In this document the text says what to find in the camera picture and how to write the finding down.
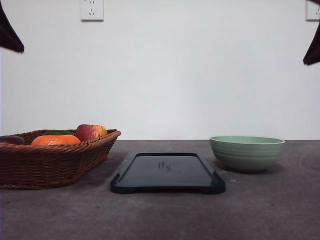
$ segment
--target table surface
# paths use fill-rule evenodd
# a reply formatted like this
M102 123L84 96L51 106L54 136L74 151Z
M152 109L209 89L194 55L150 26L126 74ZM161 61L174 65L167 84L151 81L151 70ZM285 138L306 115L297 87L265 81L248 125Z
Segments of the table surface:
M197 152L224 179L221 194L110 192L132 152ZM219 165L208 140L117 140L105 162L76 184L0 189L4 240L318 240L320 140L288 140L257 174Z

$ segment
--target electrical outlet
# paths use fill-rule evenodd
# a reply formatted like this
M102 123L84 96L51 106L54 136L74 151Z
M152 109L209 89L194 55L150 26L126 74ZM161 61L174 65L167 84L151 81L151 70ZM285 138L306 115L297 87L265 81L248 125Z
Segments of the electrical outlet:
M80 16L82 21L103 21L104 0L80 0Z
M313 1L306 1L305 19L308 22L317 22L320 20L320 5Z

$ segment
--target green fruit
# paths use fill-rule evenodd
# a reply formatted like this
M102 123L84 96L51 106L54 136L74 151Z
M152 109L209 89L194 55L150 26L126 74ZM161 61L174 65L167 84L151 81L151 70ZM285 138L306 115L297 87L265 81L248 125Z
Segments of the green fruit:
M48 130L43 135L75 135L74 133L68 130Z

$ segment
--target bowl rim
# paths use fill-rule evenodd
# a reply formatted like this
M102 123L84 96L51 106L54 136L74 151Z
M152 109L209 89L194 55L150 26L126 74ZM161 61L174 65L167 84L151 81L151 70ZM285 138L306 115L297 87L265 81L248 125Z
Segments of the bowl rim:
M269 143L248 143L248 142L234 142L234 141L223 141L217 140L213 138L219 137L244 137L244 138L258 138L258 139L273 139L278 140L279 142L269 142ZM244 144L244 145L277 145L277 144L284 144L286 141L274 137L265 137L265 136L244 136L244 135L219 135L219 136L212 136L210 137L211 141L221 142L221 143L228 143L228 144Z

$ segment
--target ceramic bowl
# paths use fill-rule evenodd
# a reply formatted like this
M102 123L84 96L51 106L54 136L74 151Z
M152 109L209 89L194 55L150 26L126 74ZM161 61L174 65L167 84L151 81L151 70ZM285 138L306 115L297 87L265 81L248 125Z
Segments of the ceramic bowl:
M214 156L235 171L256 173L274 165L285 141L259 136L214 136L210 138Z

